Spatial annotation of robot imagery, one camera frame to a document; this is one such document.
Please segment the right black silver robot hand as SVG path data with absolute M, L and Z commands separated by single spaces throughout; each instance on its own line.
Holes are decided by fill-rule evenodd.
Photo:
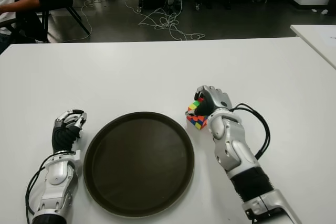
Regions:
M 200 86 L 196 89 L 194 100 L 202 98 L 203 101 L 194 110 L 197 116 L 209 116 L 217 109 L 230 110 L 232 103 L 227 93 L 214 86 Z

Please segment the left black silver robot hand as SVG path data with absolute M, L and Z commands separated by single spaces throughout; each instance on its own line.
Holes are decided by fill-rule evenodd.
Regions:
M 80 131 L 86 121 L 86 112 L 78 109 L 67 110 L 57 117 L 51 138 L 53 152 L 71 152 L 74 142 L 80 138 Z

